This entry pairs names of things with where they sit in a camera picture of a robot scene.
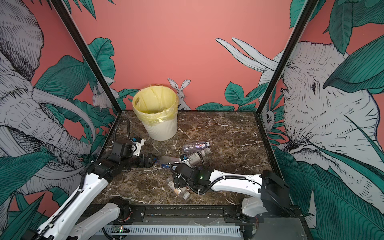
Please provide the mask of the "clear bottle brown label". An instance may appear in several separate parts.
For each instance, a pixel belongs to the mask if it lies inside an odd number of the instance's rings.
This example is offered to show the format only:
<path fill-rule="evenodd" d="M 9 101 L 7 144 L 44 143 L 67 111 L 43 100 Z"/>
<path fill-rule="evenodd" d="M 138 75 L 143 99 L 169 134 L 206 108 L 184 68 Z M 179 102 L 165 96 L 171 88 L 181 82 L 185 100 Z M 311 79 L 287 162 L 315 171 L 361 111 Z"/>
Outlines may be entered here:
<path fill-rule="evenodd" d="M 168 180 L 168 186 L 178 197 L 184 200 L 187 200 L 191 195 L 190 192 L 188 191 L 188 188 L 186 187 L 176 188 L 172 180 Z"/>

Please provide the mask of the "clear bottle blue cap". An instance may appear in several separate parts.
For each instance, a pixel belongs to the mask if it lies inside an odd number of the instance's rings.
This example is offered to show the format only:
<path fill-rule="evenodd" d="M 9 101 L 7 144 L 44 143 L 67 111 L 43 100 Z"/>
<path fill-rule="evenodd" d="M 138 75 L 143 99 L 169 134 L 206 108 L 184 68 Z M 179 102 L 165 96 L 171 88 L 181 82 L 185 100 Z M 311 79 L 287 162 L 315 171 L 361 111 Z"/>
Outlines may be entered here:
<path fill-rule="evenodd" d="M 157 163 L 160 164 L 162 168 L 169 168 L 172 164 L 179 164 L 181 162 L 180 158 L 170 157 L 170 156 L 161 156 L 158 158 Z"/>

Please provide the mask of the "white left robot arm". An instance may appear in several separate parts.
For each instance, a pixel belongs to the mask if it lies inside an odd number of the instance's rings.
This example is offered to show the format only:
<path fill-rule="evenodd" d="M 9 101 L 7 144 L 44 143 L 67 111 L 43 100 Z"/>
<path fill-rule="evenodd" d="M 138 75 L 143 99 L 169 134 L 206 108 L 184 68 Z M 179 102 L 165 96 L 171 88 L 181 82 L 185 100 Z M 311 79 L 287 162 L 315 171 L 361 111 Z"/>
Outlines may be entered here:
<path fill-rule="evenodd" d="M 99 159 L 85 168 L 79 187 L 68 200 L 35 229 L 28 229 L 23 240 L 88 240 L 113 221 L 124 223 L 131 218 L 132 208 L 122 197 L 112 198 L 98 212 L 79 222 L 97 195 L 122 171 L 132 168 L 150 168 L 156 162 L 153 154 Z"/>

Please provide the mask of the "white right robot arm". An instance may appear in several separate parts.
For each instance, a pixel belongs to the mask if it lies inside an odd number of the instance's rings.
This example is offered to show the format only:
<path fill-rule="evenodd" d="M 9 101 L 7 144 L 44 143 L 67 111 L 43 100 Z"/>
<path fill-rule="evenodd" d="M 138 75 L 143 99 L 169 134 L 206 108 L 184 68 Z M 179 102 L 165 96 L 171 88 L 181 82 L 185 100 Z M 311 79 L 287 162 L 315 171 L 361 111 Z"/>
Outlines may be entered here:
<path fill-rule="evenodd" d="M 192 168 L 185 163 L 170 165 L 174 183 L 187 186 L 197 195 L 212 192 L 234 192 L 249 196 L 242 201 L 241 215 L 253 218 L 264 213 L 279 217 L 294 217 L 291 209 L 290 188 L 275 173 L 239 175 L 219 170 Z"/>

